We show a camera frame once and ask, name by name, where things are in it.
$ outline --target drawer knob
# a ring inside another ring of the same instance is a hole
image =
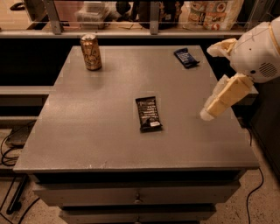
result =
[[[134,200],[134,204],[141,204],[142,202],[143,202],[143,201],[140,199],[140,194],[138,193],[138,194],[136,195],[135,200]]]

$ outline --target table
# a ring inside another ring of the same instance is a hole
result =
[[[88,71],[81,48],[68,55],[14,168],[68,223],[201,221],[259,164],[228,109],[200,111],[217,80],[199,46],[101,46]],[[142,133],[136,98],[156,96],[161,131]]]

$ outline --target gray tabletop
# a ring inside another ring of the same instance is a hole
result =
[[[216,83],[199,46],[184,69],[185,46],[102,46],[102,69],[88,71],[81,48],[69,53],[15,172],[175,171],[256,168],[234,113],[200,119]],[[163,128],[140,132],[136,98],[156,96]]]

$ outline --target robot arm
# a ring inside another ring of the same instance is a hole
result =
[[[280,76],[280,17],[261,23],[244,33],[239,40],[226,39],[211,45],[207,52],[213,57],[226,57],[236,75],[224,75],[200,112],[210,121],[244,98],[254,82],[266,82]]]

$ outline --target black snack wrapper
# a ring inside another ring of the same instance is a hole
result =
[[[162,124],[158,118],[156,97],[137,98],[136,103],[140,118],[140,130],[143,132],[161,130]]]

